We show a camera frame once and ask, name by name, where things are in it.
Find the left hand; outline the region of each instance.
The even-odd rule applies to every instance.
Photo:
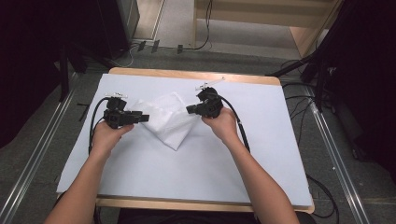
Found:
[[[98,123],[93,134],[91,155],[107,160],[111,150],[121,137],[131,131],[133,127],[134,125],[125,125],[118,129],[112,129],[105,121]]]

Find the gray floor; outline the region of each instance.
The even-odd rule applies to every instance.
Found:
[[[150,49],[145,49],[141,52],[134,52],[133,67],[259,75],[278,69],[283,62],[285,60],[213,52],[184,52],[177,55],[171,49],[162,49],[151,54]],[[79,119],[85,108],[77,103],[89,104],[91,102],[100,76],[105,72],[106,69],[103,66],[90,63],[87,74],[80,75],[71,104],[12,223],[41,223],[50,211],[56,198],[57,181],[82,127],[82,121]],[[294,72],[282,79],[294,79],[297,77],[296,75],[298,73]],[[285,89],[285,96],[297,94],[304,94],[301,87],[290,86]],[[5,203],[9,191],[18,179],[35,148],[35,144],[50,120],[51,113],[57,106],[58,96],[59,90],[56,90],[33,114],[14,141],[0,149],[1,204]],[[298,101],[300,100],[288,101],[290,112]],[[304,109],[305,106],[306,102],[301,103],[297,110]],[[372,223],[396,223],[396,217],[393,215],[396,208],[394,202],[396,188],[391,183],[389,174],[376,163],[355,161],[336,116],[328,110],[325,110],[323,114],[331,127],[333,137],[340,148]],[[292,121],[296,136],[300,132],[301,115]],[[305,114],[303,125],[300,150],[306,172],[330,190],[339,207],[340,223],[354,223],[355,220],[346,195],[333,169],[329,153],[318,131],[318,125],[309,110]],[[310,186],[316,213],[329,214],[332,211],[330,200],[313,183],[310,183]],[[102,218],[105,223],[114,223],[118,212],[117,208],[105,208]],[[325,219],[317,218],[317,222],[335,223],[335,216]]]

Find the table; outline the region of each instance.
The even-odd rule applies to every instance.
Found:
[[[205,19],[209,0],[195,0],[196,20]],[[302,57],[336,15],[341,0],[215,0],[211,20],[289,26]]]
[[[255,76],[231,75],[231,74],[208,73],[208,72],[184,72],[184,71],[170,71],[170,70],[113,68],[109,71],[109,74],[110,74],[110,76],[107,76],[107,78],[110,78],[111,76],[113,76],[111,74],[114,74],[114,76],[116,74],[121,75],[122,77],[123,77],[123,75],[134,75],[135,76],[134,80],[138,80],[138,77],[142,77],[142,78],[144,78],[144,77],[166,77],[166,78],[172,77],[172,78],[202,79],[202,80],[214,80],[214,79],[220,79],[222,77],[225,77],[227,82],[265,84],[270,88],[271,87],[275,88],[276,86],[280,85],[279,80],[275,77],[255,77]],[[68,162],[73,160],[73,158],[74,159],[76,158],[75,157],[76,153],[74,154],[74,152],[75,152],[75,150],[73,150]],[[301,158],[299,157],[300,155],[298,153],[298,149],[297,149],[296,155],[297,155],[296,157],[298,157],[298,158],[295,158],[295,159],[297,161],[301,161]],[[74,179],[74,176],[69,176],[67,174],[68,170],[70,170],[70,169],[78,170],[79,168],[76,169],[75,164],[71,164],[69,167],[66,164],[64,172],[62,174],[60,186],[58,186],[58,192],[62,192],[63,190],[67,189],[67,186],[71,183],[70,181],[72,181]],[[105,185],[104,186],[104,188],[105,188],[106,185],[111,185],[111,183],[102,183],[101,185]],[[309,200],[311,201],[311,203],[308,206],[295,205],[294,208],[296,210],[312,213],[314,210],[314,205],[312,203],[312,199],[311,199],[310,195],[309,195]],[[98,204],[98,206],[129,207],[129,208],[252,212],[252,208],[249,203],[230,203],[230,202],[221,202],[220,203],[220,202],[210,201],[210,200],[209,201],[180,200],[180,199],[172,199],[172,198],[165,198],[165,197],[148,198],[148,197],[139,197],[139,196],[137,196],[137,197],[136,196],[120,196],[120,195],[109,195],[109,194],[107,194],[107,195],[99,194],[98,199],[97,199],[97,204]]]

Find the right hand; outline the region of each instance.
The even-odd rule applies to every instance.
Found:
[[[219,116],[215,119],[202,117],[202,121],[211,127],[213,133],[224,143],[233,138],[238,138],[236,118],[233,111],[229,108],[223,107]]]

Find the black equipment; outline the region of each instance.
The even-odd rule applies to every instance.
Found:
[[[143,115],[142,111],[124,111],[126,102],[118,97],[111,97],[107,102],[107,110],[104,112],[104,120],[112,129],[120,126],[149,121],[149,115]]]
[[[197,96],[202,103],[186,106],[187,112],[189,114],[217,118],[220,114],[220,110],[223,108],[223,103],[218,96],[218,92],[211,87],[207,87],[198,93]]]

